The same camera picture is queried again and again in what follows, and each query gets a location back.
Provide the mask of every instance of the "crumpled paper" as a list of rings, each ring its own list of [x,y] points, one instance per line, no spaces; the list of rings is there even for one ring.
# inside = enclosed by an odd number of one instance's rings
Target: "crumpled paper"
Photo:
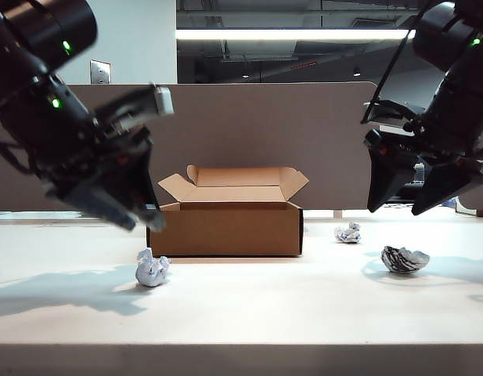
[[[337,227],[335,229],[335,238],[343,243],[358,243],[361,240],[359,234],[359,228],[361,226],[358,223],[350,222],[348,229],[342,229]]]
[[[164,282],[170,266],[170,260],[167,257],[154,258],[151,248],[146,248],[139,252],[137,261],[139,266],[135,277],[142,286],[156,287]]]
[[[382,262],[393,273],[410,274],[424,268],[431,257],[421,251],[411,252],[406,248],[386,245],[382,251]]]

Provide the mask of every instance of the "box flap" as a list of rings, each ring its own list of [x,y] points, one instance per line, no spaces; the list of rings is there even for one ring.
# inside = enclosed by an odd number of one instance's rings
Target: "box flap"
[[[198,186],[182,202],[284,202],[278,186]]]
[[[168,176],[166,179],[161,180],[158,184],[177,201],[183,201],[189,194],[196,190],[196,186],[194,184],[188,182],[179,174]]]
[[[280,183],[281,192],[288,201],[292,198],[299,190],[304,188],[304,186],[309,183],[304,174],[297,171],[295,168],[281,167],[279,168],[280,173]]]
[[[285,202],[308,180],[288,167],[200,168],[187,167],[192,184],[174,174],[159,182],[180,202]]]
[[[279,167],[201,168],[190,164],[187,175],[196,186],[278,186]]]

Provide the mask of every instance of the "table surface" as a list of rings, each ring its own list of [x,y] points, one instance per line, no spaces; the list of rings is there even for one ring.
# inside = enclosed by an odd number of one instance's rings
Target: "table surface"
[[[483,345],[483,219],[345,215],[305,212],[301,257],[173,258],[154,289],[135,281],[143,226],[0,215],[0,345]],[[333,237],[349,220],[360,244]],[[389,273],[384,245],[431,261]]]

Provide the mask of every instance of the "cable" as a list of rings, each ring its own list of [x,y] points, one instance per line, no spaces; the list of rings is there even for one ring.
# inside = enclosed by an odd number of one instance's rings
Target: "cable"
[[[375,106],[375,103],[377,103],[380,92],[382,91],[382,88],[385,85],[385,82],[391,75],[392,69],[395,67],[396,62],[398,61],[399,57],[401,56],[401,53],[403,52],[403,49],[405,48],[406,43],[408,42],[408,38],[412,31],[415,29],[416,25],[419,23],[419,21],[422,19],[424,16],[425,12],[429,10],[431,7],[432,3],[434,0],[427,0],[426,4],[424,7],[420,10],[420,12],[416,15],[415,20],[413,20],[412,25],[408,29],[408,32],[406,33],[406,36],[401,40],[401,43],[398,46],[398,49],[396,50],[396,53],[393,55],[391,62],[387,66],[387,70],[384,72],[384,75],[382,76],[379,85],[377,86],[377,90],[375,90],[375,93],[373,94],[372,100],[369,102],[368,108],[366,109],[365,115],[363,116],[363,119],[361,120],[361,124],[365,124],[369,121],[369,115],[372,112],[373,106]]]

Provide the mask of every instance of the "white wall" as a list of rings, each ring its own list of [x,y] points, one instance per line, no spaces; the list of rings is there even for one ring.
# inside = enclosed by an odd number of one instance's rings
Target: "white wall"
[[[114,84],[177,82],[175,0],[88,0],[99,37],[59,73],[89,84],[90,59],[111,63]]]

